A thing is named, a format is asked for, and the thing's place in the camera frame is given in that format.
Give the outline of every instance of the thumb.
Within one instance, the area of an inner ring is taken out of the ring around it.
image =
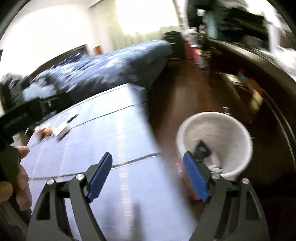
[[[13,188],[9,182],[0,182],[0,203],[7,201],[13,193]]]
[[[23,159],[25,156],[27,156],[30,152],[29,148],[26,146],[17,146],[19,150],[19,159]]]

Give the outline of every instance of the silver bolt head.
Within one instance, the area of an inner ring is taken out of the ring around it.
[[[79,173],[76,175],[77,180],[82,180],[84,178],[84,175],[82,173]]]
[[[217,172],[213,172],[212,173],[212,178],[214,178],[214,179],[219,179],[221,176],[220,176],[220,174],[219,173],[217,173]]]
[[[243,182],[244,184],[249,184],[249,183],[250,183],[249,179],[247,179],[247,178],[243,178],[243,179],[242,179],[242,182]]]
[[[53,179],[49,179],[49,180],[47,181],[47,184],[48,184],[48,185],[52,185],[52,184],[54,184],[54,180],[53,180]]]

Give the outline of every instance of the pink object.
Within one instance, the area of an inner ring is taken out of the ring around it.
[[[194,190],[194,188],[193,188],[193,186],[191,184],[191,181],[190,181],[188,175],[183,170],[183,163],[182,164],[180,162],[176,163],[176,167],[177,167],[178,175],[180,175],[181,180],[184,183],[186,193],[188,194],[188,199],[190,201],[197,201],[197,200],[199,201],[199,200],[201,200],[201,198],[198,197],[197,194],[195,193],[195,190]]]
[[[185,50],[185,59],[193,59],[192,49],[188,41],[183,41],[184,50]]]
[[[194,62],[195,64],[199,64],[200,63],[200,49],[197,48],[197,47],[191,47],[192,48],[192,54],[193,54],[193,59],[194,59]]]

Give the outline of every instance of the white container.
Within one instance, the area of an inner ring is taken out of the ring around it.
[[[235,180],[250,163],[253,143],[249,132],[237,119],[218,112],[202,112],[187,118],[177,133],[179,157],[192,153],[199,140],[215,152],[221,162],[222,176]]]

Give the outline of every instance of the black bag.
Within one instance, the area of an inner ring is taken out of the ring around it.
[[[183,38],[180,32],[167,32],[164,34],[163,39],[170,43],[173,54],[171,58],[185,59],[185,51]]]

